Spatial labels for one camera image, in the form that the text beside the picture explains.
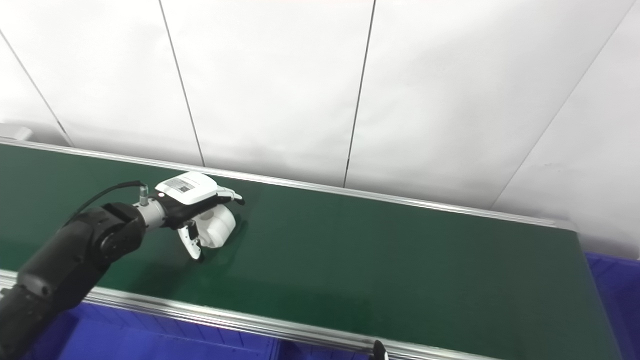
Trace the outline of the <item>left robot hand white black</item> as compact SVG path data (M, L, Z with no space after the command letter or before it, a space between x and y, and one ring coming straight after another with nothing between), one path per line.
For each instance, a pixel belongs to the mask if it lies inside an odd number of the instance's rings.
M221 248L236 227L227 205L246 203L233 189L196 171L164 180L154 189L152 194L141 195L137 205L147 230L176 231L189 256L197 262L204 260L204 248Z

